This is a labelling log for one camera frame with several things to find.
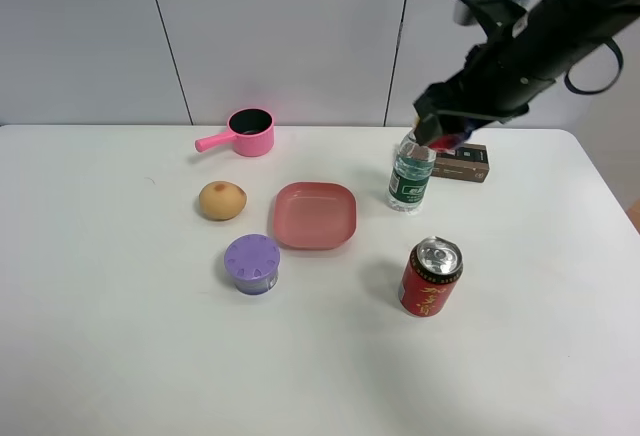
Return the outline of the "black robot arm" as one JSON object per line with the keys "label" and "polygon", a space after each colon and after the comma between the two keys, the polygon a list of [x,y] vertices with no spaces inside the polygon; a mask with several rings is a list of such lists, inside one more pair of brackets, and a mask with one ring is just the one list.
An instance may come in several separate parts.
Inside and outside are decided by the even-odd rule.
{"label": "black robot arm", "polygon": [[541,93],[601,46],[622,65],[615,36],[639,17],[639,0],[458,0],[487,39],[464,67],[415,100],[413,134],[420,146],[454,148],[491,123],[526,115]]}

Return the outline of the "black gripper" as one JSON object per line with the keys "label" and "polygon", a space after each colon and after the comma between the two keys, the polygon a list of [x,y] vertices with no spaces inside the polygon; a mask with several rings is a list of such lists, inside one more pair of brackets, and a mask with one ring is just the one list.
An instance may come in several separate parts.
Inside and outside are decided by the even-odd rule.
{"label": "black gripper", "polygon": [[514,38],[478,45],[463,69],[429,85],[414,101],[415,142],[430,146],[441,129],[480,129],[520,117],[555,80],[553,42]]}

